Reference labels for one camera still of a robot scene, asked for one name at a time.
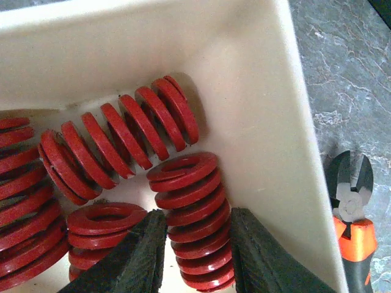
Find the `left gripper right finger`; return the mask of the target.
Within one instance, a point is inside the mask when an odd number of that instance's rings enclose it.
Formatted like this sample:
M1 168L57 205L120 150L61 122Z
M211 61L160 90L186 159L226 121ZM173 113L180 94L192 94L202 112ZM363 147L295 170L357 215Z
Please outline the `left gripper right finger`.
M247 208L232 208L236 292L334 292L295 260Z

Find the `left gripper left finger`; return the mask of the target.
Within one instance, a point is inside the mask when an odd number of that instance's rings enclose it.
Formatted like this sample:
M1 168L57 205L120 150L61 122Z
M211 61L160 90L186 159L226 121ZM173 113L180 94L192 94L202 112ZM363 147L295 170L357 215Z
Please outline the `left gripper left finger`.
M61 292L158 292L162 286L167 225L160 209L149 212L101 261Z

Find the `red large spring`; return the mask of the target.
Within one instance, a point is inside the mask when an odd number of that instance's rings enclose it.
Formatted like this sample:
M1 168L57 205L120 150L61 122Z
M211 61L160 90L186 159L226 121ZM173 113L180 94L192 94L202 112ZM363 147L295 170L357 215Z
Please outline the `red large spring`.
M199 152L166 161L147 173L183 281L199 292L235 282L230 245L231 207L217 156Z

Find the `white spring tray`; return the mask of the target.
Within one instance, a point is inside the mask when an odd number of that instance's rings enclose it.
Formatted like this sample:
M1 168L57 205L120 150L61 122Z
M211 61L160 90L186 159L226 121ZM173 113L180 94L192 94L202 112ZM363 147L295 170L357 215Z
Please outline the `white spring tray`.
M67 1L1 13L1 113L36 134L164 75L185 92L232 206L346 292L287 1Z

